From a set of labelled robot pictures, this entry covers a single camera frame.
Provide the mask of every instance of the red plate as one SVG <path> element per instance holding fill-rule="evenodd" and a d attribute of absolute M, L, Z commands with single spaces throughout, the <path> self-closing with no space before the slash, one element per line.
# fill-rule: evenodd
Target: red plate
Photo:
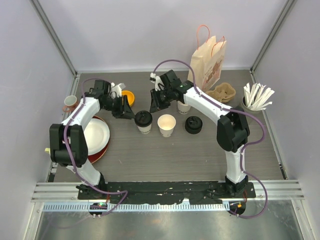
<path fill-rule="evenodd" d="M 98 116 L 93 116 L 93 118 L 94 119 L 100 119 L 100 120 L 106 122 L 105 120 L 103 120 L 101 117 L 98 117 Z M 107 148 L 109 146 L 109 142 L 110 142 L 110 140 L 108 141 L 108 143 L 105 145 L 105 147 L 101 151 L 97 152 L 96 154 L 88 156 L 88 159 L 89 159 L 90 163 L 92 163 L 92 164 L 95 163 L 96 161 L 98 161 L 106 153 Z"/>

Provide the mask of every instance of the white paper cup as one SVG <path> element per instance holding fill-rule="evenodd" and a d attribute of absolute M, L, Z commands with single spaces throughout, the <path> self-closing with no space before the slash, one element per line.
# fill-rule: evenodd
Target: white paper cup
<path fill-rule="evenodd" d="M 161 117 L 159 117 L 158 126 L 162 136 L 168 138 L 174 131 L 174 128 L 176 126 L 176 119 L 174 118 L 174 116 L 164 114 Z"/>
<path fill-rule="evenodd" d="M 142 133 L 142 134 L 148 134 L 148 133 L 150 133 L 150 131 L 151 131 L 151 125 L 152 125 L 152 124 L 150 124 L 149 126 L 145 126 L 145 127 L 142 127 L 142 126 L 138 126 L 138 125 L 137 125 L 137 127 L 138 127 L 138 129 L 140 130 L 140 133 Z"/>
<path fill-rule="evenodd" d="M 178 111 L 180 114 L 187 114 L 191 106 L 178 101 Z"/>

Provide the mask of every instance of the orange cup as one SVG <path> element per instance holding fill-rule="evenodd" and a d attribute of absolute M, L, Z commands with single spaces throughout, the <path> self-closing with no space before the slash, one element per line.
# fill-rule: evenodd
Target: orange cup
<path fill-rule="evenodd" d="M 64 111 L 65 113 L 73 112 L 78 105 L 79 102 L 75 95 L 67 96 L 64 99 L 64 107 L 62 108 L 62 111 Z"/>

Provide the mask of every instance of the stacked plates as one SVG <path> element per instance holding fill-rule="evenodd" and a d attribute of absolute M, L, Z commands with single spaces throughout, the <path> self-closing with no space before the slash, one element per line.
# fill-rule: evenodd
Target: stacked plates
<path fill-rule="evenodd" d="M 94 116 L 84 130 L 84 137 L 88 147 L 88 159 L 93 164 L 107 151 L 110 139 L 109 127 L 102 118 Z"/>

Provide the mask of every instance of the crumpled paper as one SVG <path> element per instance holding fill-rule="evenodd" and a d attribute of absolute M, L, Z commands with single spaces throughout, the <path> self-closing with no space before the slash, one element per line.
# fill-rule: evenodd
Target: crumpled paper
<path fill-rule="evenodd" d="M 223 82 L 214 90 L 207 91 L 206 94 L 220 103 L 227 103 L 235 97 L 236 90 L 229 83 Z"/>

